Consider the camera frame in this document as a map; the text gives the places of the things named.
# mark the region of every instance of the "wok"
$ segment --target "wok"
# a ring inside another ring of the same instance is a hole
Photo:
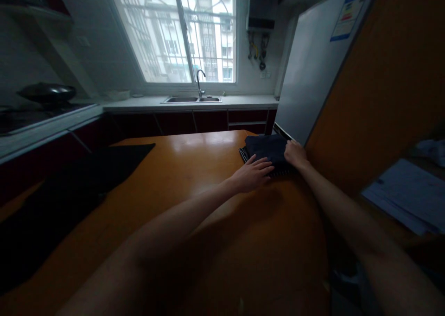
[[[67,102],[76,95],[76,88],[56,83],[37,83],[24,87],[17,94],[41,104]]]

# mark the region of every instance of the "orange table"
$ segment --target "orange table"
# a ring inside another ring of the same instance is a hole
[[[229,131],[118,143],[156,147],[28,282],[0,298],[1,314],[54,314],[132,232],[231,176],[242,165],[238,148],[247,135]],[[3,207],[0,219],[30,192]],[[242,304],[244,314],[327,315],[327,269],[315,199],[301,178],[281,177],[235,196],[207,218],[164,262],[151,294],[167,314],[237,315]]]

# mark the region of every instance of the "stack of papers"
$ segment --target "stack of papers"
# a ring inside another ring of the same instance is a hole
[[[362,196],[417,235],[445,232],[445,182],[404,159]]]

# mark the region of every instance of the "window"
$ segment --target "window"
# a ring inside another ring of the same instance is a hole
[[[222,76],[223,76],[222,78],[224,79],[225,82],[231,82],[232,81],[232,69],[231,68],[223,68]]]
[[[231,19],[221,18],[221,31],[232,31]]]
[[[165,25],[173,25],[170,13],[158,12],[159,21]]]
[[[221,47],[221,55],[223,57],[232,57],[232,48],[231,47]]]
[[[146,83],[236,81],[236,0],[113,2]]]
[[[166,40],[165,41],[165,50],[170,54],[179,54],[178,53],[178,44],[174,40]]]

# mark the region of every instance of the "sink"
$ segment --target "sink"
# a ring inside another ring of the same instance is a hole
[[[203,97],[199,99],[200,102],[221,102],[220,97]]]
[[[163,103],[193,103],[198,100],[198,97],[169,97]]]

